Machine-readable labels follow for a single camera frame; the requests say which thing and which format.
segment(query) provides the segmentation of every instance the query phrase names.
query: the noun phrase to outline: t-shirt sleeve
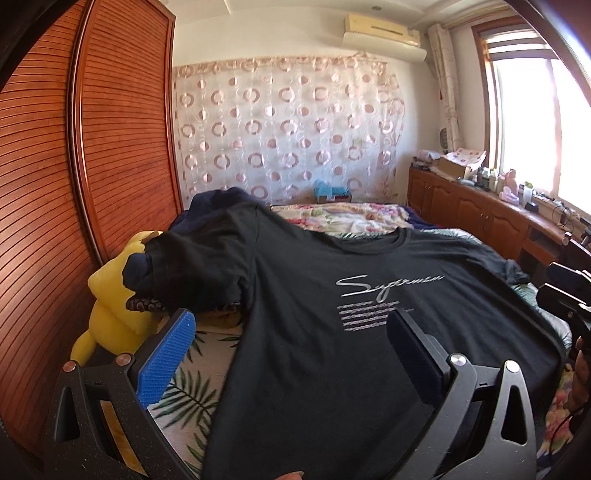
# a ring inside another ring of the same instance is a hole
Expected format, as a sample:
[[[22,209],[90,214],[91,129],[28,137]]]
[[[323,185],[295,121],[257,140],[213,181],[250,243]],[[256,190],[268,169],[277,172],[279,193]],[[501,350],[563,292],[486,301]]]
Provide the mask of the t-shirt sleeve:
[[[197,231],[164,232],[146,244],[154,296],[169,312],[249,306],[256,207],[228,209]]]
[[[529,283],[530,276],[521,270],[515,260],[506,260],[494,249],[484,244],[465,240],[468,261],[486,268],[509,285]]]

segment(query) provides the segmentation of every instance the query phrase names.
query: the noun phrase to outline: white wall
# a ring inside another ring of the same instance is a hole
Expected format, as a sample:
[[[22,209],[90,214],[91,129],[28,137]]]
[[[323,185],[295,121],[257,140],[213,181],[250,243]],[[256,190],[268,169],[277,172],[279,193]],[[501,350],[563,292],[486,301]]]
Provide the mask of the white wall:
[[[451,32],[457,64],[458,112],[464,144],[471,150],[484,150],[485,112],[482,76],[471,26]]]
[[[339,48],[346,14],[327,8],[275,7],[177,25],[173,65],[244,57],[350,54]],[[397,151],[397,201],[403,203],[413,154],[418,148],[439,147],[439,87],[425,62],[390,59],[388,70],[396,74],[406,104]]]

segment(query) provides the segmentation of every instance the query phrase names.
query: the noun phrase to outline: wooden wardrobe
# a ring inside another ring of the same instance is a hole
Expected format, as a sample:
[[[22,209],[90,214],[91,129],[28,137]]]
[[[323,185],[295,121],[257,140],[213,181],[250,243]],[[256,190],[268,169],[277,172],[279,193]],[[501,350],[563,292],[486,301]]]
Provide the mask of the wooden wardrobe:
[[[79,0],[0,92],[0,415],[37,456],[88,276],[181,209],[173,31],[157,0]]]

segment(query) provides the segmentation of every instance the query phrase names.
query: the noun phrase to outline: white cursive lettering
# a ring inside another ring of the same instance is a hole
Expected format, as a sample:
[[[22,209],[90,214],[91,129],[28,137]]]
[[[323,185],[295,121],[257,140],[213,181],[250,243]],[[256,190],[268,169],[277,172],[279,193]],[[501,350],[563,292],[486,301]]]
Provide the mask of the white cursive lettering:
[[[393,287],[400,287],[402,285],[411,285],[415,283],[428,283],[432,281],[441,280],[445,278],[443,275],[438,275],[436,277],[424,277],[424,278],[415,278],[410,280],[409,278],[400,278],[399,280],[394,280],[388,284],[378,285],[376,287],[372,287],[368,283],[354,283],[350,282],[349,280],[356,280],[357,278],[366,278],[367,275],[357,275],[356,277],[347,277],[342,278],[341,280],[337,281],[337,285],[341,287],[360,287],[363,290],[357,291],[350,291],[348,293],[343,293],[341,297],[350,297],[351,295],[361,295],[362,293],[372,293],[374,291],[378,292],[378,296],[376,297],[376,301],[378,303],[383,303],[388,298],[390,293],[390,289]]]

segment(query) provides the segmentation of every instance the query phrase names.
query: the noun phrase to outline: air conditioner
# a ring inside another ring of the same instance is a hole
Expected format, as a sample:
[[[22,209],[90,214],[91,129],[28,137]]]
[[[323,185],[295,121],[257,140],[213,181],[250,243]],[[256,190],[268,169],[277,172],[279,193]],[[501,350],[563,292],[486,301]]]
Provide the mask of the air conditioner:
[[[348,14],[342,48],[364,51],[404,61],[423,61],[421,34],[395,22]]]

